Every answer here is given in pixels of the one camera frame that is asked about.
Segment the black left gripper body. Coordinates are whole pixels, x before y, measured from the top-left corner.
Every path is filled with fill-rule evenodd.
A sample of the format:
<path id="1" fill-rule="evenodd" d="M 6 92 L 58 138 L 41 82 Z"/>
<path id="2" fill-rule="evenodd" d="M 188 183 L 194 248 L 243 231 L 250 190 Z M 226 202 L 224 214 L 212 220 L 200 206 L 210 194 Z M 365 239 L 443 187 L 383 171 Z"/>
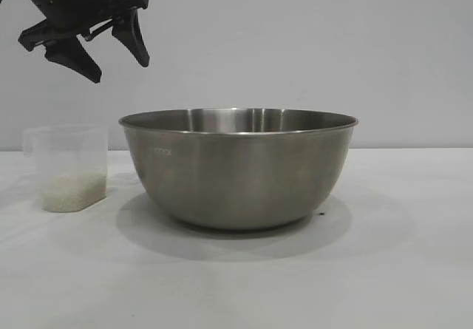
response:
<path id="1" fill-rule="evenodd" d="M 146 9 L 149 0 L 30 0 L 45 19 L 18 38 L 28 51 L 39 44 L 82 35 L 91 41 L 126 11 Z"/>

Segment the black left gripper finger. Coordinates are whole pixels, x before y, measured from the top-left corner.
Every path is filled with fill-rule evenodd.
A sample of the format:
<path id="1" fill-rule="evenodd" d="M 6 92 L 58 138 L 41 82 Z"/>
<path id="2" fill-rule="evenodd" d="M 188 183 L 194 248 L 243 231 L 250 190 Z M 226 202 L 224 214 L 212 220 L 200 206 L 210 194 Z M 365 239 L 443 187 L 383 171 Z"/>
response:
<path id="1" fill-rule="evenodd" d="M 149 65 L 150 57 L 141 34 L 137 9 L 126 11 L 114 22 L 112 36 L 134 56 L 139 65 Z"/>
<path id="2" fill-rule="evenodd" d="M 44 57 L 49 62 L 71 69 L 95 84 L 101 81 L 101 68 L 76 36 L 48 42 L 45 49 Z"/>

